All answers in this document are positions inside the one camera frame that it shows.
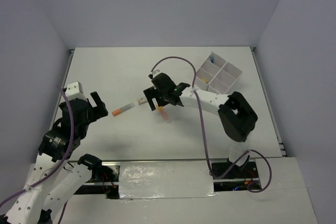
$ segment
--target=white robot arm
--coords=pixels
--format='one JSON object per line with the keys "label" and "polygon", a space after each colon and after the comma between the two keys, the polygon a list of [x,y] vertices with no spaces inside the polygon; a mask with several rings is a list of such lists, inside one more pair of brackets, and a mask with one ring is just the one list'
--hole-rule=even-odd
{"label": "white robot arm", "polygon": [[[158,106],[167,104],[198,108],[198,101],[194,90],[187,83],[175,85],[165,73],[160,73],[152,79],[154,86],[144,90],[144,94],[152,110],[155,110],[153,99]],[[249,150],[247,136],[254,129],[258,120],[257,114],[239,92],[231,95],[215,94],[204,90],[197,90],[201,108],[214,115],[218,115],[225,133],[233,140],[230,146],[228,160],[236,161]],[[237,166],[243,166],[248,156],[242,157]]]}
{"label": "white robot arm", "polygon": [[72,146],[69,146],[71,142],[69,110],[63,102],[59,106],[62,117],[43,137],[35,166],[27,178],[24,190],[18,193],[20,196],[7,214],[0,216],[0,224],[52,223],[55,215],[76,190],[95,176],[97,170],[101,168],[100,159],[86,154],[81,157],[71,173],[51,191],[55,179],[66,164],[66,162],[59,163],[67,161],[80,145],[90,123],[108,115],[105,104],[96,92],[91,93],[97,105],[92,107],[84,96],[79,82],[67,85],[65,95],[71,105],[74,120]]}

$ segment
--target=white wall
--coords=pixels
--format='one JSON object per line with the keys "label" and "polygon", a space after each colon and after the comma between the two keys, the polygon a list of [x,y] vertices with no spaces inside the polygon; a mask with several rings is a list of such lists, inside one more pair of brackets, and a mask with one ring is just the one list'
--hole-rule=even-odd
{"label": "white wall", "polygon": [[279,0],[40,0],[68,48],[256,45]]}
{"label": "white wall", "polygon": [[336,0],[281,0],[257,45],[280,133],[319,224],[335,223]]}
{"label": "white wall", "polygon": [[0,0],[0,200],[23,187],[48,130],[68,55],[35,0]]}

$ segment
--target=cable connector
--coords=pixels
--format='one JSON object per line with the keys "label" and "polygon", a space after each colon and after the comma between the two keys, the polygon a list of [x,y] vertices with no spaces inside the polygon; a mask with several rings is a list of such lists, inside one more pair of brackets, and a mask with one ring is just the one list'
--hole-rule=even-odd
{"label": "cable connector", "polygon": [[153,80],[154,75],[157,74],[157,73],[160,73],[160,70],[159,70],[159,69],[156,69],[156,70],[154,70],[154,71],[151,71],[150,74],[148,75],[148,77],[149,77],[151,80]]}
{"label": "cable connector", "polygon": [[26,191],[37,190],[37,188],[35,188],[35,187],[32,186],[32,185],[29,185],[29,184],[27,184],[27,183],[25,183],[25,185],[26,185],[26,188],[25,188]]}

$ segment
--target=transparent plastic sheet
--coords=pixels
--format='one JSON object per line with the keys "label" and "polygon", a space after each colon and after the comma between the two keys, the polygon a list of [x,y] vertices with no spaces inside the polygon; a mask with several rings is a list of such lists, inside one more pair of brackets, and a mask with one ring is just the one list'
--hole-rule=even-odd
{"label": "transparent plastic sheet", "polygon": [[203,198],[215,196],[206,161],[123,162],[121,199]]}

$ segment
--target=orange object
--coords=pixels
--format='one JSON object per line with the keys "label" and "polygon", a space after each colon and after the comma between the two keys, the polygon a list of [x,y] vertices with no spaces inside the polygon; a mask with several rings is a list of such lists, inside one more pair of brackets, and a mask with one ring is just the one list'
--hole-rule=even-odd
{"label": "orange object", "polygon": [[112,112],[112,115],[116,116],[116,115],[121,114],[121,112],[122,112],[121,109],[117,109],[117,110],[115,110],[115,111]]}
{"label": "orange object", "polygon": [[156,110],[160,113],[160,115],[162,116],[162,118],[165,120],[166,123],[170,123],[170,118],[167,115],[167,113],[164,111],[163,107],[155,105],[156,106]]}
{"label": "orange object", "polygon": [[113,116],[119,115],[119,114],[121,114],[122,112],[125,112],[126,110],[129,110],[129,109],[131,109],[131,108],[133,108],[133,107],[134,107],[134,103],[131,102],[131,103],[129,103],[129,104],[127,104],[127,105],[125,105],[125,106],[123,106],[123,107],[121,107],[121,108],[119,108],[119,109],[113,111],[113,112],[112,112],[112,115],[113,115]]}

